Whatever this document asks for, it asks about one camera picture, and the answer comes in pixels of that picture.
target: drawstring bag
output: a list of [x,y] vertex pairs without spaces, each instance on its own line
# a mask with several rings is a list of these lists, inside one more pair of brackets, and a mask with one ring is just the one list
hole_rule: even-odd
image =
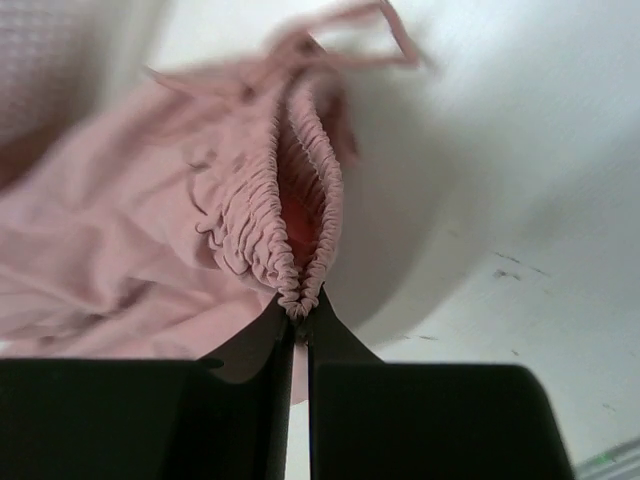
[[[380,14],[397,56],[341,55],[310,33]],[[297,23],[264,56],[152,72],[0,198],[4,354],[198,358],[275,292],[303,319],[357,158],[340,72],[418,62],[375,1]]]

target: white surface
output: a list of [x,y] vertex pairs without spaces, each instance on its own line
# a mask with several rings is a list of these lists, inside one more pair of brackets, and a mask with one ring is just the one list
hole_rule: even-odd
[[[174,1],[151,64],[256,48],[322,4]],[[439,68],[351,77],[339,314],[388,360],[529,366],[576,462],[640,434],[640,2],[395,5]]]

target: wrinkled fabric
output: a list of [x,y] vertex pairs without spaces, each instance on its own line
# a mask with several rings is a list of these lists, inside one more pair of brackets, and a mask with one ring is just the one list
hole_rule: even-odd
[[[402,55],[326,52],[312,26],[382,12]],[[413,65],[387,2],[288,29],[262,57],[155,74],[0,198],[0,337],[14,356],[198,358],[274,293],[318,303],[357,158],[344,66]]]

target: pink fabric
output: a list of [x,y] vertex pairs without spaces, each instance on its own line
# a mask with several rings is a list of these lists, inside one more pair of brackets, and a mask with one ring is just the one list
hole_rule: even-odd
[[[402,50],[326,52],[309,29],[382,12]],[[387,2],[305,23],[266,57],[155,74],[0,198],[8,355],[197,358],[274,292],[318,303],[356,157],[341,67],[415,65]]]

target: scratch on surface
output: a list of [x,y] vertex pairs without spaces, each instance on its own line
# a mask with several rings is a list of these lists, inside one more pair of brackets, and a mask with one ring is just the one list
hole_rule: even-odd
[[500,257],[500,258],[504,258],[505,260],[509,260],[510,262],[513,262],[517,265],[522,265],[523,267],[526,267],[530,270],[533,270],[536,273],[539,273],[540,275],[544,275],[545,277],[551,277],[551,275],[547,272],[545,272],[544,270],[540,270],[539,268],[536,267],[532,267],[531,265],[525,265],[524,263],[522,263],[520,260],[518,260],[515,257],[511,257],[509,255],[505,255],[503,253],[500,252],[493,252],[494,255]]
[[522,280],[522,277],[520,275],[518,275],[517,273],[509,273],[509,272],[505,272],[504,270],[496,270],[495,273],[493,274],[493,278],[503,278],[503,277],[511,277],[511,278],[515,278],[518,281]]

